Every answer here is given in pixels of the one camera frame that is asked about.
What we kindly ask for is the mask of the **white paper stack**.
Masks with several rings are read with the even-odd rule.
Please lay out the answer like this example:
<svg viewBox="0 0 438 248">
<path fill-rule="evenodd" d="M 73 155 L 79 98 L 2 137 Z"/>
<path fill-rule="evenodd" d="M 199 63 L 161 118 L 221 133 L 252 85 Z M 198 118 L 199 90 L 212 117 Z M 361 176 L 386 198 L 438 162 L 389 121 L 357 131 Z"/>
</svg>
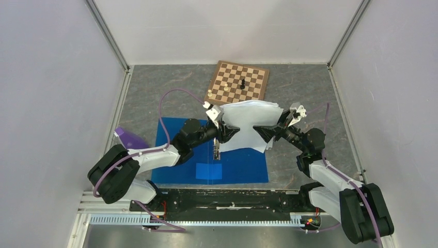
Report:
<svg viewBox="0 0 438 248">
<path fill-rule="evenodd" d="M 251 148 L 257 152 L 264 153 L 272 146 L 253 129 L 253 126 L 272 126 L 277 124 L 283 108 L 277 103 L 247 100 L 238 103 L 224 104 L 221 106 L 224 115 L 222 120 L 227 126 L 238 127 L 233 137 L 220 144 L 220 152 L 228 152 L 243 148 Z"/>
</svg>

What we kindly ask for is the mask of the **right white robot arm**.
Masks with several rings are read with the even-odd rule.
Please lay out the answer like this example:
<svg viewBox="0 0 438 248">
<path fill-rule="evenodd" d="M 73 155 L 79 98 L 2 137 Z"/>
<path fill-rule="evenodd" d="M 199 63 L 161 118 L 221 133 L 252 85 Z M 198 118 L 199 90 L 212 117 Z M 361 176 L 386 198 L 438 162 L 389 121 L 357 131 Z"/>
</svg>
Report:
<svg viewBox="0 0 438 248">
<path fill-rule="evenodd" d="M 354 244 L 365 241 L 381 243 L 395 228 L 381 189 L 374 183 L 363 184 L 347 176 L 325 157 L 325 133 L 312 128 L 302 132 L 294 122 L 303 114 L 285 111 L 273 126 L 254 126 L 267 142 L 281 138 L 302 153 L 297 166 L 314 183 L 302 187 L 299 206 L 305 211 L 315 207 L 336 219 L 347 238 Z"/>
</svg>

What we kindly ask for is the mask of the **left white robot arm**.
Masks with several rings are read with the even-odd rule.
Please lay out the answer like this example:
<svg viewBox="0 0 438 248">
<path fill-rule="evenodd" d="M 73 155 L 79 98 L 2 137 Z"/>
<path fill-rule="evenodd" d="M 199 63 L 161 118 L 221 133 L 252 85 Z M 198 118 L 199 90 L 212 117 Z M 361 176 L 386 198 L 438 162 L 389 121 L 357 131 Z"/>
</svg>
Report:
<svg viewBox="0 0 438 248">
<path fill-rule="evenodd" d="M 158 188 L 150 181 L 137 182 L 135 177 L 138 174 L 181 165 L 194 155 L 194 148 L 211 140 L 226 143 L 239 131 L 240 128 L 223 121 L 208 120 L 203 125 L 200 120 L 191 118 L 164 145 L 147 149 L 126 149 L 121 144 L 114 145 L 87 174 L 93 185 L 93 195 L 106 204 L 123 198 L 139 200 L 148 210 L 156 211 L 162 204 Z"/>
</svg>

